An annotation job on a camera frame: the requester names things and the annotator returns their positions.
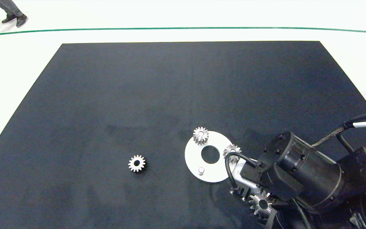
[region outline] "metal gear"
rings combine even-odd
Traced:
[[[238,147],[238,145],[229,145],[224,149],[224,153],[222,154],[225,158],[225,155],[229,154],[230,152],[237,152],[237,153],[241,153],[242,150],[241,148]],[[228,161],[230,163],[236,163],[240,158],[238,156],[230,156],[230,158],[228,159]]]
[[[249,196],[251,200],[249,201],[252,206],[251,209],[255,210],[254,215],[259,215],[259,218],[267,219],[272,212],[273,198],[269,197],[270,193],[266,193],[265,190],[260,195]]]
[[[193,132],[193,140],[198,144],[198,145],[204,145],[207,140],[208,140],[208,136],[209,136],[209,132],[206,128],[204,127],[198,127],[194,130]]]
[[[146,163],[145,163],[144,157],[140,156],[140,155],[136,155],[131,158],[128,165],[129,165],[129,168],[131,169],[131,171],[139,172],[143,168],[145,168],[145,164]]]

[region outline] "green line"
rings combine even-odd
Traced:
[[[328,28],[309,28],[309,27],[155,27],[155,28],[91,28],[91,29],[42,29],[18,32],[2,32],[0,35],[16,34],[25,32],[54,32],[54,31],[81,31],[81,30],[164,30],[164,29],[309,29],[309,30],[328,30],[342,32],[366,32],[365,30],[353,29],[328,29]]]

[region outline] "person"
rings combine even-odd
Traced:
[[[3,19],[2,23],[10,22],[16,18],[16,27],[19,28],[28,20],[28,17],[18,9],[12,0],[0,0],[0,8],[6,12],[6,19]]]

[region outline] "plate center hole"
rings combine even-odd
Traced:
[[[214,164],[220,159],[220,153],[217,148],[208,145],[201,150],[201,157],[208,164]]]

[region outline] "bolt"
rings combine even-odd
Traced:
[[[199,175],[202,176],[204,174],[204,168],[199,167]]]

